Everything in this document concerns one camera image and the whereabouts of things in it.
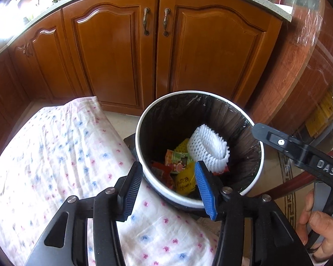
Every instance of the trash can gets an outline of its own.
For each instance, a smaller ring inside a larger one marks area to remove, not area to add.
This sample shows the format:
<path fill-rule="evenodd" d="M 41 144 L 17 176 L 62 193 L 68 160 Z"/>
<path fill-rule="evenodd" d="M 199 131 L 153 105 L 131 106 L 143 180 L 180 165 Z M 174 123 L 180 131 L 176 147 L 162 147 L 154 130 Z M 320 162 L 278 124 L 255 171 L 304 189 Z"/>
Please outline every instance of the trash can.
<path fill-rule="evenodd" d="M 148 183 L 165 200 L 184 211 L 204 209 L 201 199 L 179 195 L 160 182 L 151 171 L 151 161 L 163 163 L 167 149 L 174 149 L 206 124 L 225 141 L 230 150 L 229 173 L 222 178 L 245 195 L 259 179 L 264 162 L 262 142 L 253 138 L 253 121 L 237 105 L 212 93 L 180 91 L 150 104 L 141 115 L 136 130 L 136 152 Z"/>

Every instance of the metal screw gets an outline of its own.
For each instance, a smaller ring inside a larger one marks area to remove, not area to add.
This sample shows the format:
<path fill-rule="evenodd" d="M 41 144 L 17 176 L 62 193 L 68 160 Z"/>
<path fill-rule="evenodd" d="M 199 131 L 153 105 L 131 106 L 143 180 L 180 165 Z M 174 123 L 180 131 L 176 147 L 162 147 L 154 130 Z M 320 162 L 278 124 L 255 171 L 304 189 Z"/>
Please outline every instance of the metal screw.
<path fill-rule="evenodd" d="M 76 196 L 69 196 L 67 199 L 68 203 L 74 203 L 76 200 L 77 200 Z"/>
<path fill-rule="evenodd" d="M 231 187 L 225 186 L 225 187 L 222 188 L 222 192 L 224 194 L 231 194 L 233 192 L 233 189 Z"/>
<path fill-rule="evenodd" d="M 265 202 L 269 202 L 269 201 L 271 201 L 271 197 L 270 197 L 269 195 L 267 195 L 267 194 L 264 194 L 261 198 L 262 198 L 263 201 L 265 201 Z"/>
<path fill-rule="evenodd" d="M 109 188 L 106 188 L 105 193 L 114 194 L 115 191 L 116 191 L 116 189 L 114 187 L 109 187 Z"/>

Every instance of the plastic wrap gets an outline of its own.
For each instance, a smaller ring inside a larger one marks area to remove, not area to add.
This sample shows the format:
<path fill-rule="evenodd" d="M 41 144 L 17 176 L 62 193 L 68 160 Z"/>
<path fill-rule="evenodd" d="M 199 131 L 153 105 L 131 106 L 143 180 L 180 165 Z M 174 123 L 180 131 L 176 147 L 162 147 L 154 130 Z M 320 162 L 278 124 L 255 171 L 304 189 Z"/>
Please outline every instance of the plastic wrap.
<path fill-rule="evenodd" d="M 295 7 L 297 22 L 294 33 L 294 44 L 313 46 L 322 26 L 322 16 L 318 10 Z"/>
<path fill-rule="evenodd" d="M 260 161 L 260 143 L 251 134 L 252 125 L 241 112 L 225 101 L 199 93 L 168 97 L 144 117 L 139 144 L 145 161 L 163 163 L 167 149 L 174 149 L 195 129 L 206 124 L 224 140 L 230 150 L 229 173 L 220 176 L 225 186 L 242 191 L 256 176 Z"/>

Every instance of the white foam fruit net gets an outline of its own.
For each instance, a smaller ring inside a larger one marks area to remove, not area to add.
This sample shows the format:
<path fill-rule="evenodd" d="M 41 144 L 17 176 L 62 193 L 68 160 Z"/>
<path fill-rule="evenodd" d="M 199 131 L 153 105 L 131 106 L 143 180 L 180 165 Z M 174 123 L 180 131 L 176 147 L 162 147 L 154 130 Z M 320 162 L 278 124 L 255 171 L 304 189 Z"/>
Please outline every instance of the white foam fruit net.
<path fill-rule="evenodd" d="M 227 142 L 205 124 L 196 128 L 187 143 L 187 151 L 192 159 L 195 162 L 204 161 L 208 170 L 215 174 L 225 171 L 228 149 Z"/>

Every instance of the blue gripper pad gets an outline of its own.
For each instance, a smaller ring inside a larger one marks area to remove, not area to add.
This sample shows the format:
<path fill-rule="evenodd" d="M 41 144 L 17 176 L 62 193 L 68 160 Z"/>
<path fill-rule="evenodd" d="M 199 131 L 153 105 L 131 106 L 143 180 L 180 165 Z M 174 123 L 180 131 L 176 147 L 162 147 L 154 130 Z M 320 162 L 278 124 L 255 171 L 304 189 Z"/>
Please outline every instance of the blue gripper pad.
<path fill-rule="evenodd" d="M 117 197 L 118 202 L 123 205 L 121 214 L 124 220 L 127 220 L 128 216 L 132 214 L 142 176 L 142 164 L 134 162 Z"/>
<path fill-rule="evenodd" d="M 212 174 L 208 171 L 203 161 L 198 161 L 195 164 L 195 178 L 198 189 L 201 194 L 203 206 L 211 220 L 217 217 L 216 202 L 218 191 L 212 183 Z"/>

